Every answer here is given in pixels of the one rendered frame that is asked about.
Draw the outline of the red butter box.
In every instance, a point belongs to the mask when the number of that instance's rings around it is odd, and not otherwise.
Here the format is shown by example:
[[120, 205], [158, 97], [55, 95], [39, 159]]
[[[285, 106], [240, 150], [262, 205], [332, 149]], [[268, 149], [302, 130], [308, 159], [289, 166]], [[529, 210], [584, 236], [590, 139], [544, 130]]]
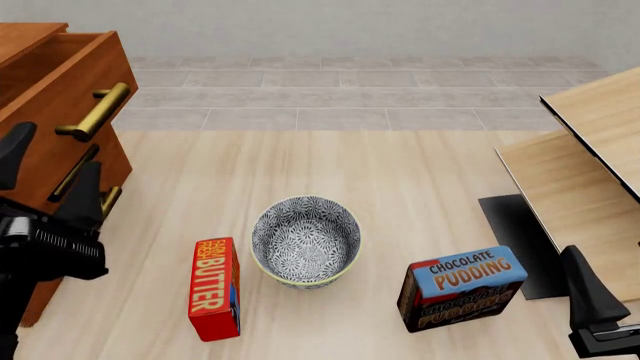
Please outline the red butter box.
[[196, 242], [188, 318], [204, 342], [241, 334], [240, 266], [231, 237]]

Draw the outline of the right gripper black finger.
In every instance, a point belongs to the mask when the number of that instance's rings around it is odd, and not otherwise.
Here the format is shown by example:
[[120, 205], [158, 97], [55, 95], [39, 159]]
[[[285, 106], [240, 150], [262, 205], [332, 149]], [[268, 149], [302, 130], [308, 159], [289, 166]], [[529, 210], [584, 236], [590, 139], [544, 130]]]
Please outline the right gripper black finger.
[[614, 331], [631, 313], [602, 283], [576, 245], [560, 253], [570, 298], [572, 331]]

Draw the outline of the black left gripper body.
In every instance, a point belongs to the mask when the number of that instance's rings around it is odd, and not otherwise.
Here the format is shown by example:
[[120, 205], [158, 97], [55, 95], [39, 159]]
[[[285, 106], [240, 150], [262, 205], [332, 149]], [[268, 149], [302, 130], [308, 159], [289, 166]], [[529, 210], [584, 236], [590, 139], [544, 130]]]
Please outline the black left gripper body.
[[99, 235], [0, 197], [0, 273], [37, 281], [100, 278], [109, 269]]

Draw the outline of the pale wooden shelf unit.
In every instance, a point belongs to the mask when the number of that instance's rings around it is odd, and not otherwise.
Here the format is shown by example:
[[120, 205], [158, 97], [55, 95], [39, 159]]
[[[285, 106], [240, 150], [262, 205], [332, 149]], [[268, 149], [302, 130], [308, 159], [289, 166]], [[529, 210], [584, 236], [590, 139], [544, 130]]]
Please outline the pale wooden shelf unit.
[[562, 130], [497, 155], [554, 246], [577, 246], [618, 299], [640, 300], [640, 67], [540, 102]]

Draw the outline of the blue chocolate pudding box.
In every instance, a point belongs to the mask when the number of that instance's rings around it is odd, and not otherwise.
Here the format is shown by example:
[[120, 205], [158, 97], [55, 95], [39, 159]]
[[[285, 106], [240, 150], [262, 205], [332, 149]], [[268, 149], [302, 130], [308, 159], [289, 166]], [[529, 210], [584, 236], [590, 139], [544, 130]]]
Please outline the blue chocolate pudding box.
[[500, 245], [411, 263], [397, 307], [408, 332], [501, 314], [528, 274]]

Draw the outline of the open wooden drawer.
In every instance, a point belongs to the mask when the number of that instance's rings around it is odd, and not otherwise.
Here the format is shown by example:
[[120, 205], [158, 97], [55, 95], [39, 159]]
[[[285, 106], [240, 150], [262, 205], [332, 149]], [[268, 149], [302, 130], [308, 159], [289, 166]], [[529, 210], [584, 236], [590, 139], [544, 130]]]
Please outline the open wooden drawer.
[[137, 88], [116, 32], [55, 35], [1, 68], [0, 136], [19, 122], [37, 125], [20, 175], [64, 176], [89, 145], [55, 128], [79, 125], [99, 103], [94, 92], [118, 83]]

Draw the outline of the closed wooden drawer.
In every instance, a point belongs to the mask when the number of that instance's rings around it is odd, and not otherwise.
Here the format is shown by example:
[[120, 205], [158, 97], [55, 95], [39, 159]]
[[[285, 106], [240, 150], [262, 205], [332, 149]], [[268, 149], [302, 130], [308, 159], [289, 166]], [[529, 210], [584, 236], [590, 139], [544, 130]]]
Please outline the closed wooden drawer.
[[[131, 166], [119, 167], [118, 169], [114, 167], [103, 167], [100, 179], [100, 197], [102, 198], [102, 195], [114, 186], [122, 188], [131, 172]], [[42, 214], [53, 215], [61, 203], [62, 201], [59, 203], [51, 203], [45, 198], [45, 200], [36, 203], [34, 209]], [[63, 278], [56, 278], [52, 281], [41, 281], [36, 285], [21, 319], [21, 327], [28, 328], [38, 322], [62, 281]]]
[[79, 143], [73, 140], [60, 149], [43, 152], [42, 155], [34, 158], [33, 169], [29, 171], [29, 176], [22, 181], [27, 189], [25, 191], [26, 198], [21, 203], [34, 209], [36, 203], [45, 200], [45, 198], [47, 200], [54, 188], [92, 144], [100, 146], [98, 154], [92, 161], [99, 161], [101, 170], [103, 167], [118, 169], [119, 167], [131, 166], [113, 127], [106, 125], [99, 131], [96, 139], [89, 143]]

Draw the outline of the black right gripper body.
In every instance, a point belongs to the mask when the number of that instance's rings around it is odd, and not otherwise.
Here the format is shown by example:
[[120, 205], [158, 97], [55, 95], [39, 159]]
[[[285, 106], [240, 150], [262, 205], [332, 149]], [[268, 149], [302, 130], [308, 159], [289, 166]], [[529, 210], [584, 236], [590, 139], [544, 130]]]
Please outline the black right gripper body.
[[569, 340], [580, 359], [633, 355], [640, 359], [640, 323], [570, 323]]

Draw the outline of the patterned black and white bowl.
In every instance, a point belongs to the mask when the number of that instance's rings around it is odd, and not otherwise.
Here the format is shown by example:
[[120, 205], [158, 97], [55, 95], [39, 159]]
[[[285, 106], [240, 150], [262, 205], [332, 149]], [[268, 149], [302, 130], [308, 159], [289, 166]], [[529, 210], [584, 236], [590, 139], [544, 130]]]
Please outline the patterned black and white bowl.
[[361, 229], [352, 212], [315, 195], [274, 203], [257, 218], [251, 233], [251, 253], [260, 269], [299, 290], [337, 281], [361, 248]]

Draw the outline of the wooden cabinet with drawers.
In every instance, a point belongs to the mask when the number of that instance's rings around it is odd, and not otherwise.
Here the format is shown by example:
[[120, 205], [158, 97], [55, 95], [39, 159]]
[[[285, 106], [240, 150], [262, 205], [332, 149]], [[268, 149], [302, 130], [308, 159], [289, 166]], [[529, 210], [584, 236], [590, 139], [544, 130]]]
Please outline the wooden cabinet with drawers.
[[[27, 53], [30, 53], [36, 47], [39, 47], [46, 41], [49, 41], [55, 35], [60, 35], [63, 33], [98, 34], [69, 32], [67, 26], [63, 23], [0, 23], [0, 69], [5, 68], [20, 57], [26, 55]], [[114, 129], [114, 126], [112, 124], [113, 119], [118, 115], [118, 113], [120, 113], [121, 110], [123, 110], [125, 104], [130, 101], [130, 99], [138, 89], [136, 80], [135, 83], [137, 85], [137, 88], [131, 89], [131, 93], [126, 99], [125, 103], [122, 104], [116, 111], [116, 113], [111, 116], [111, 118], [105, 123], [105, 125], [102, 126], [100, 131], [106, 125], [111, 125]], [[21, 176], [19, 170], [15, 188], [13, 190], [0, 190], [0, 197], [10, 200], [14, 203], [18, 203], [22, 206], [26, 206], [21, 203], [21, 201], [25, 200], [26, 198], [25, 191], [27, 189], [26, 185], [24, 185], [22, 181], [28, 176]]]

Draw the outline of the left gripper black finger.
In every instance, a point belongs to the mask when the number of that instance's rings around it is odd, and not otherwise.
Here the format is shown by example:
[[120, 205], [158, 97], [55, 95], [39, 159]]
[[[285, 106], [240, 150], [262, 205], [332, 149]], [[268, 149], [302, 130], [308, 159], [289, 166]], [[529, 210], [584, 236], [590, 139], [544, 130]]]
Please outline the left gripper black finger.
[[0, 190], [13, 190], [26, 150], [37, 131], [34, 122], [19, 122], [0, 139]]
[[92, 230], [103, 222], [100, 197], [101, 163], [90, 161], [78, 173], [54, 218], [84, 230]]

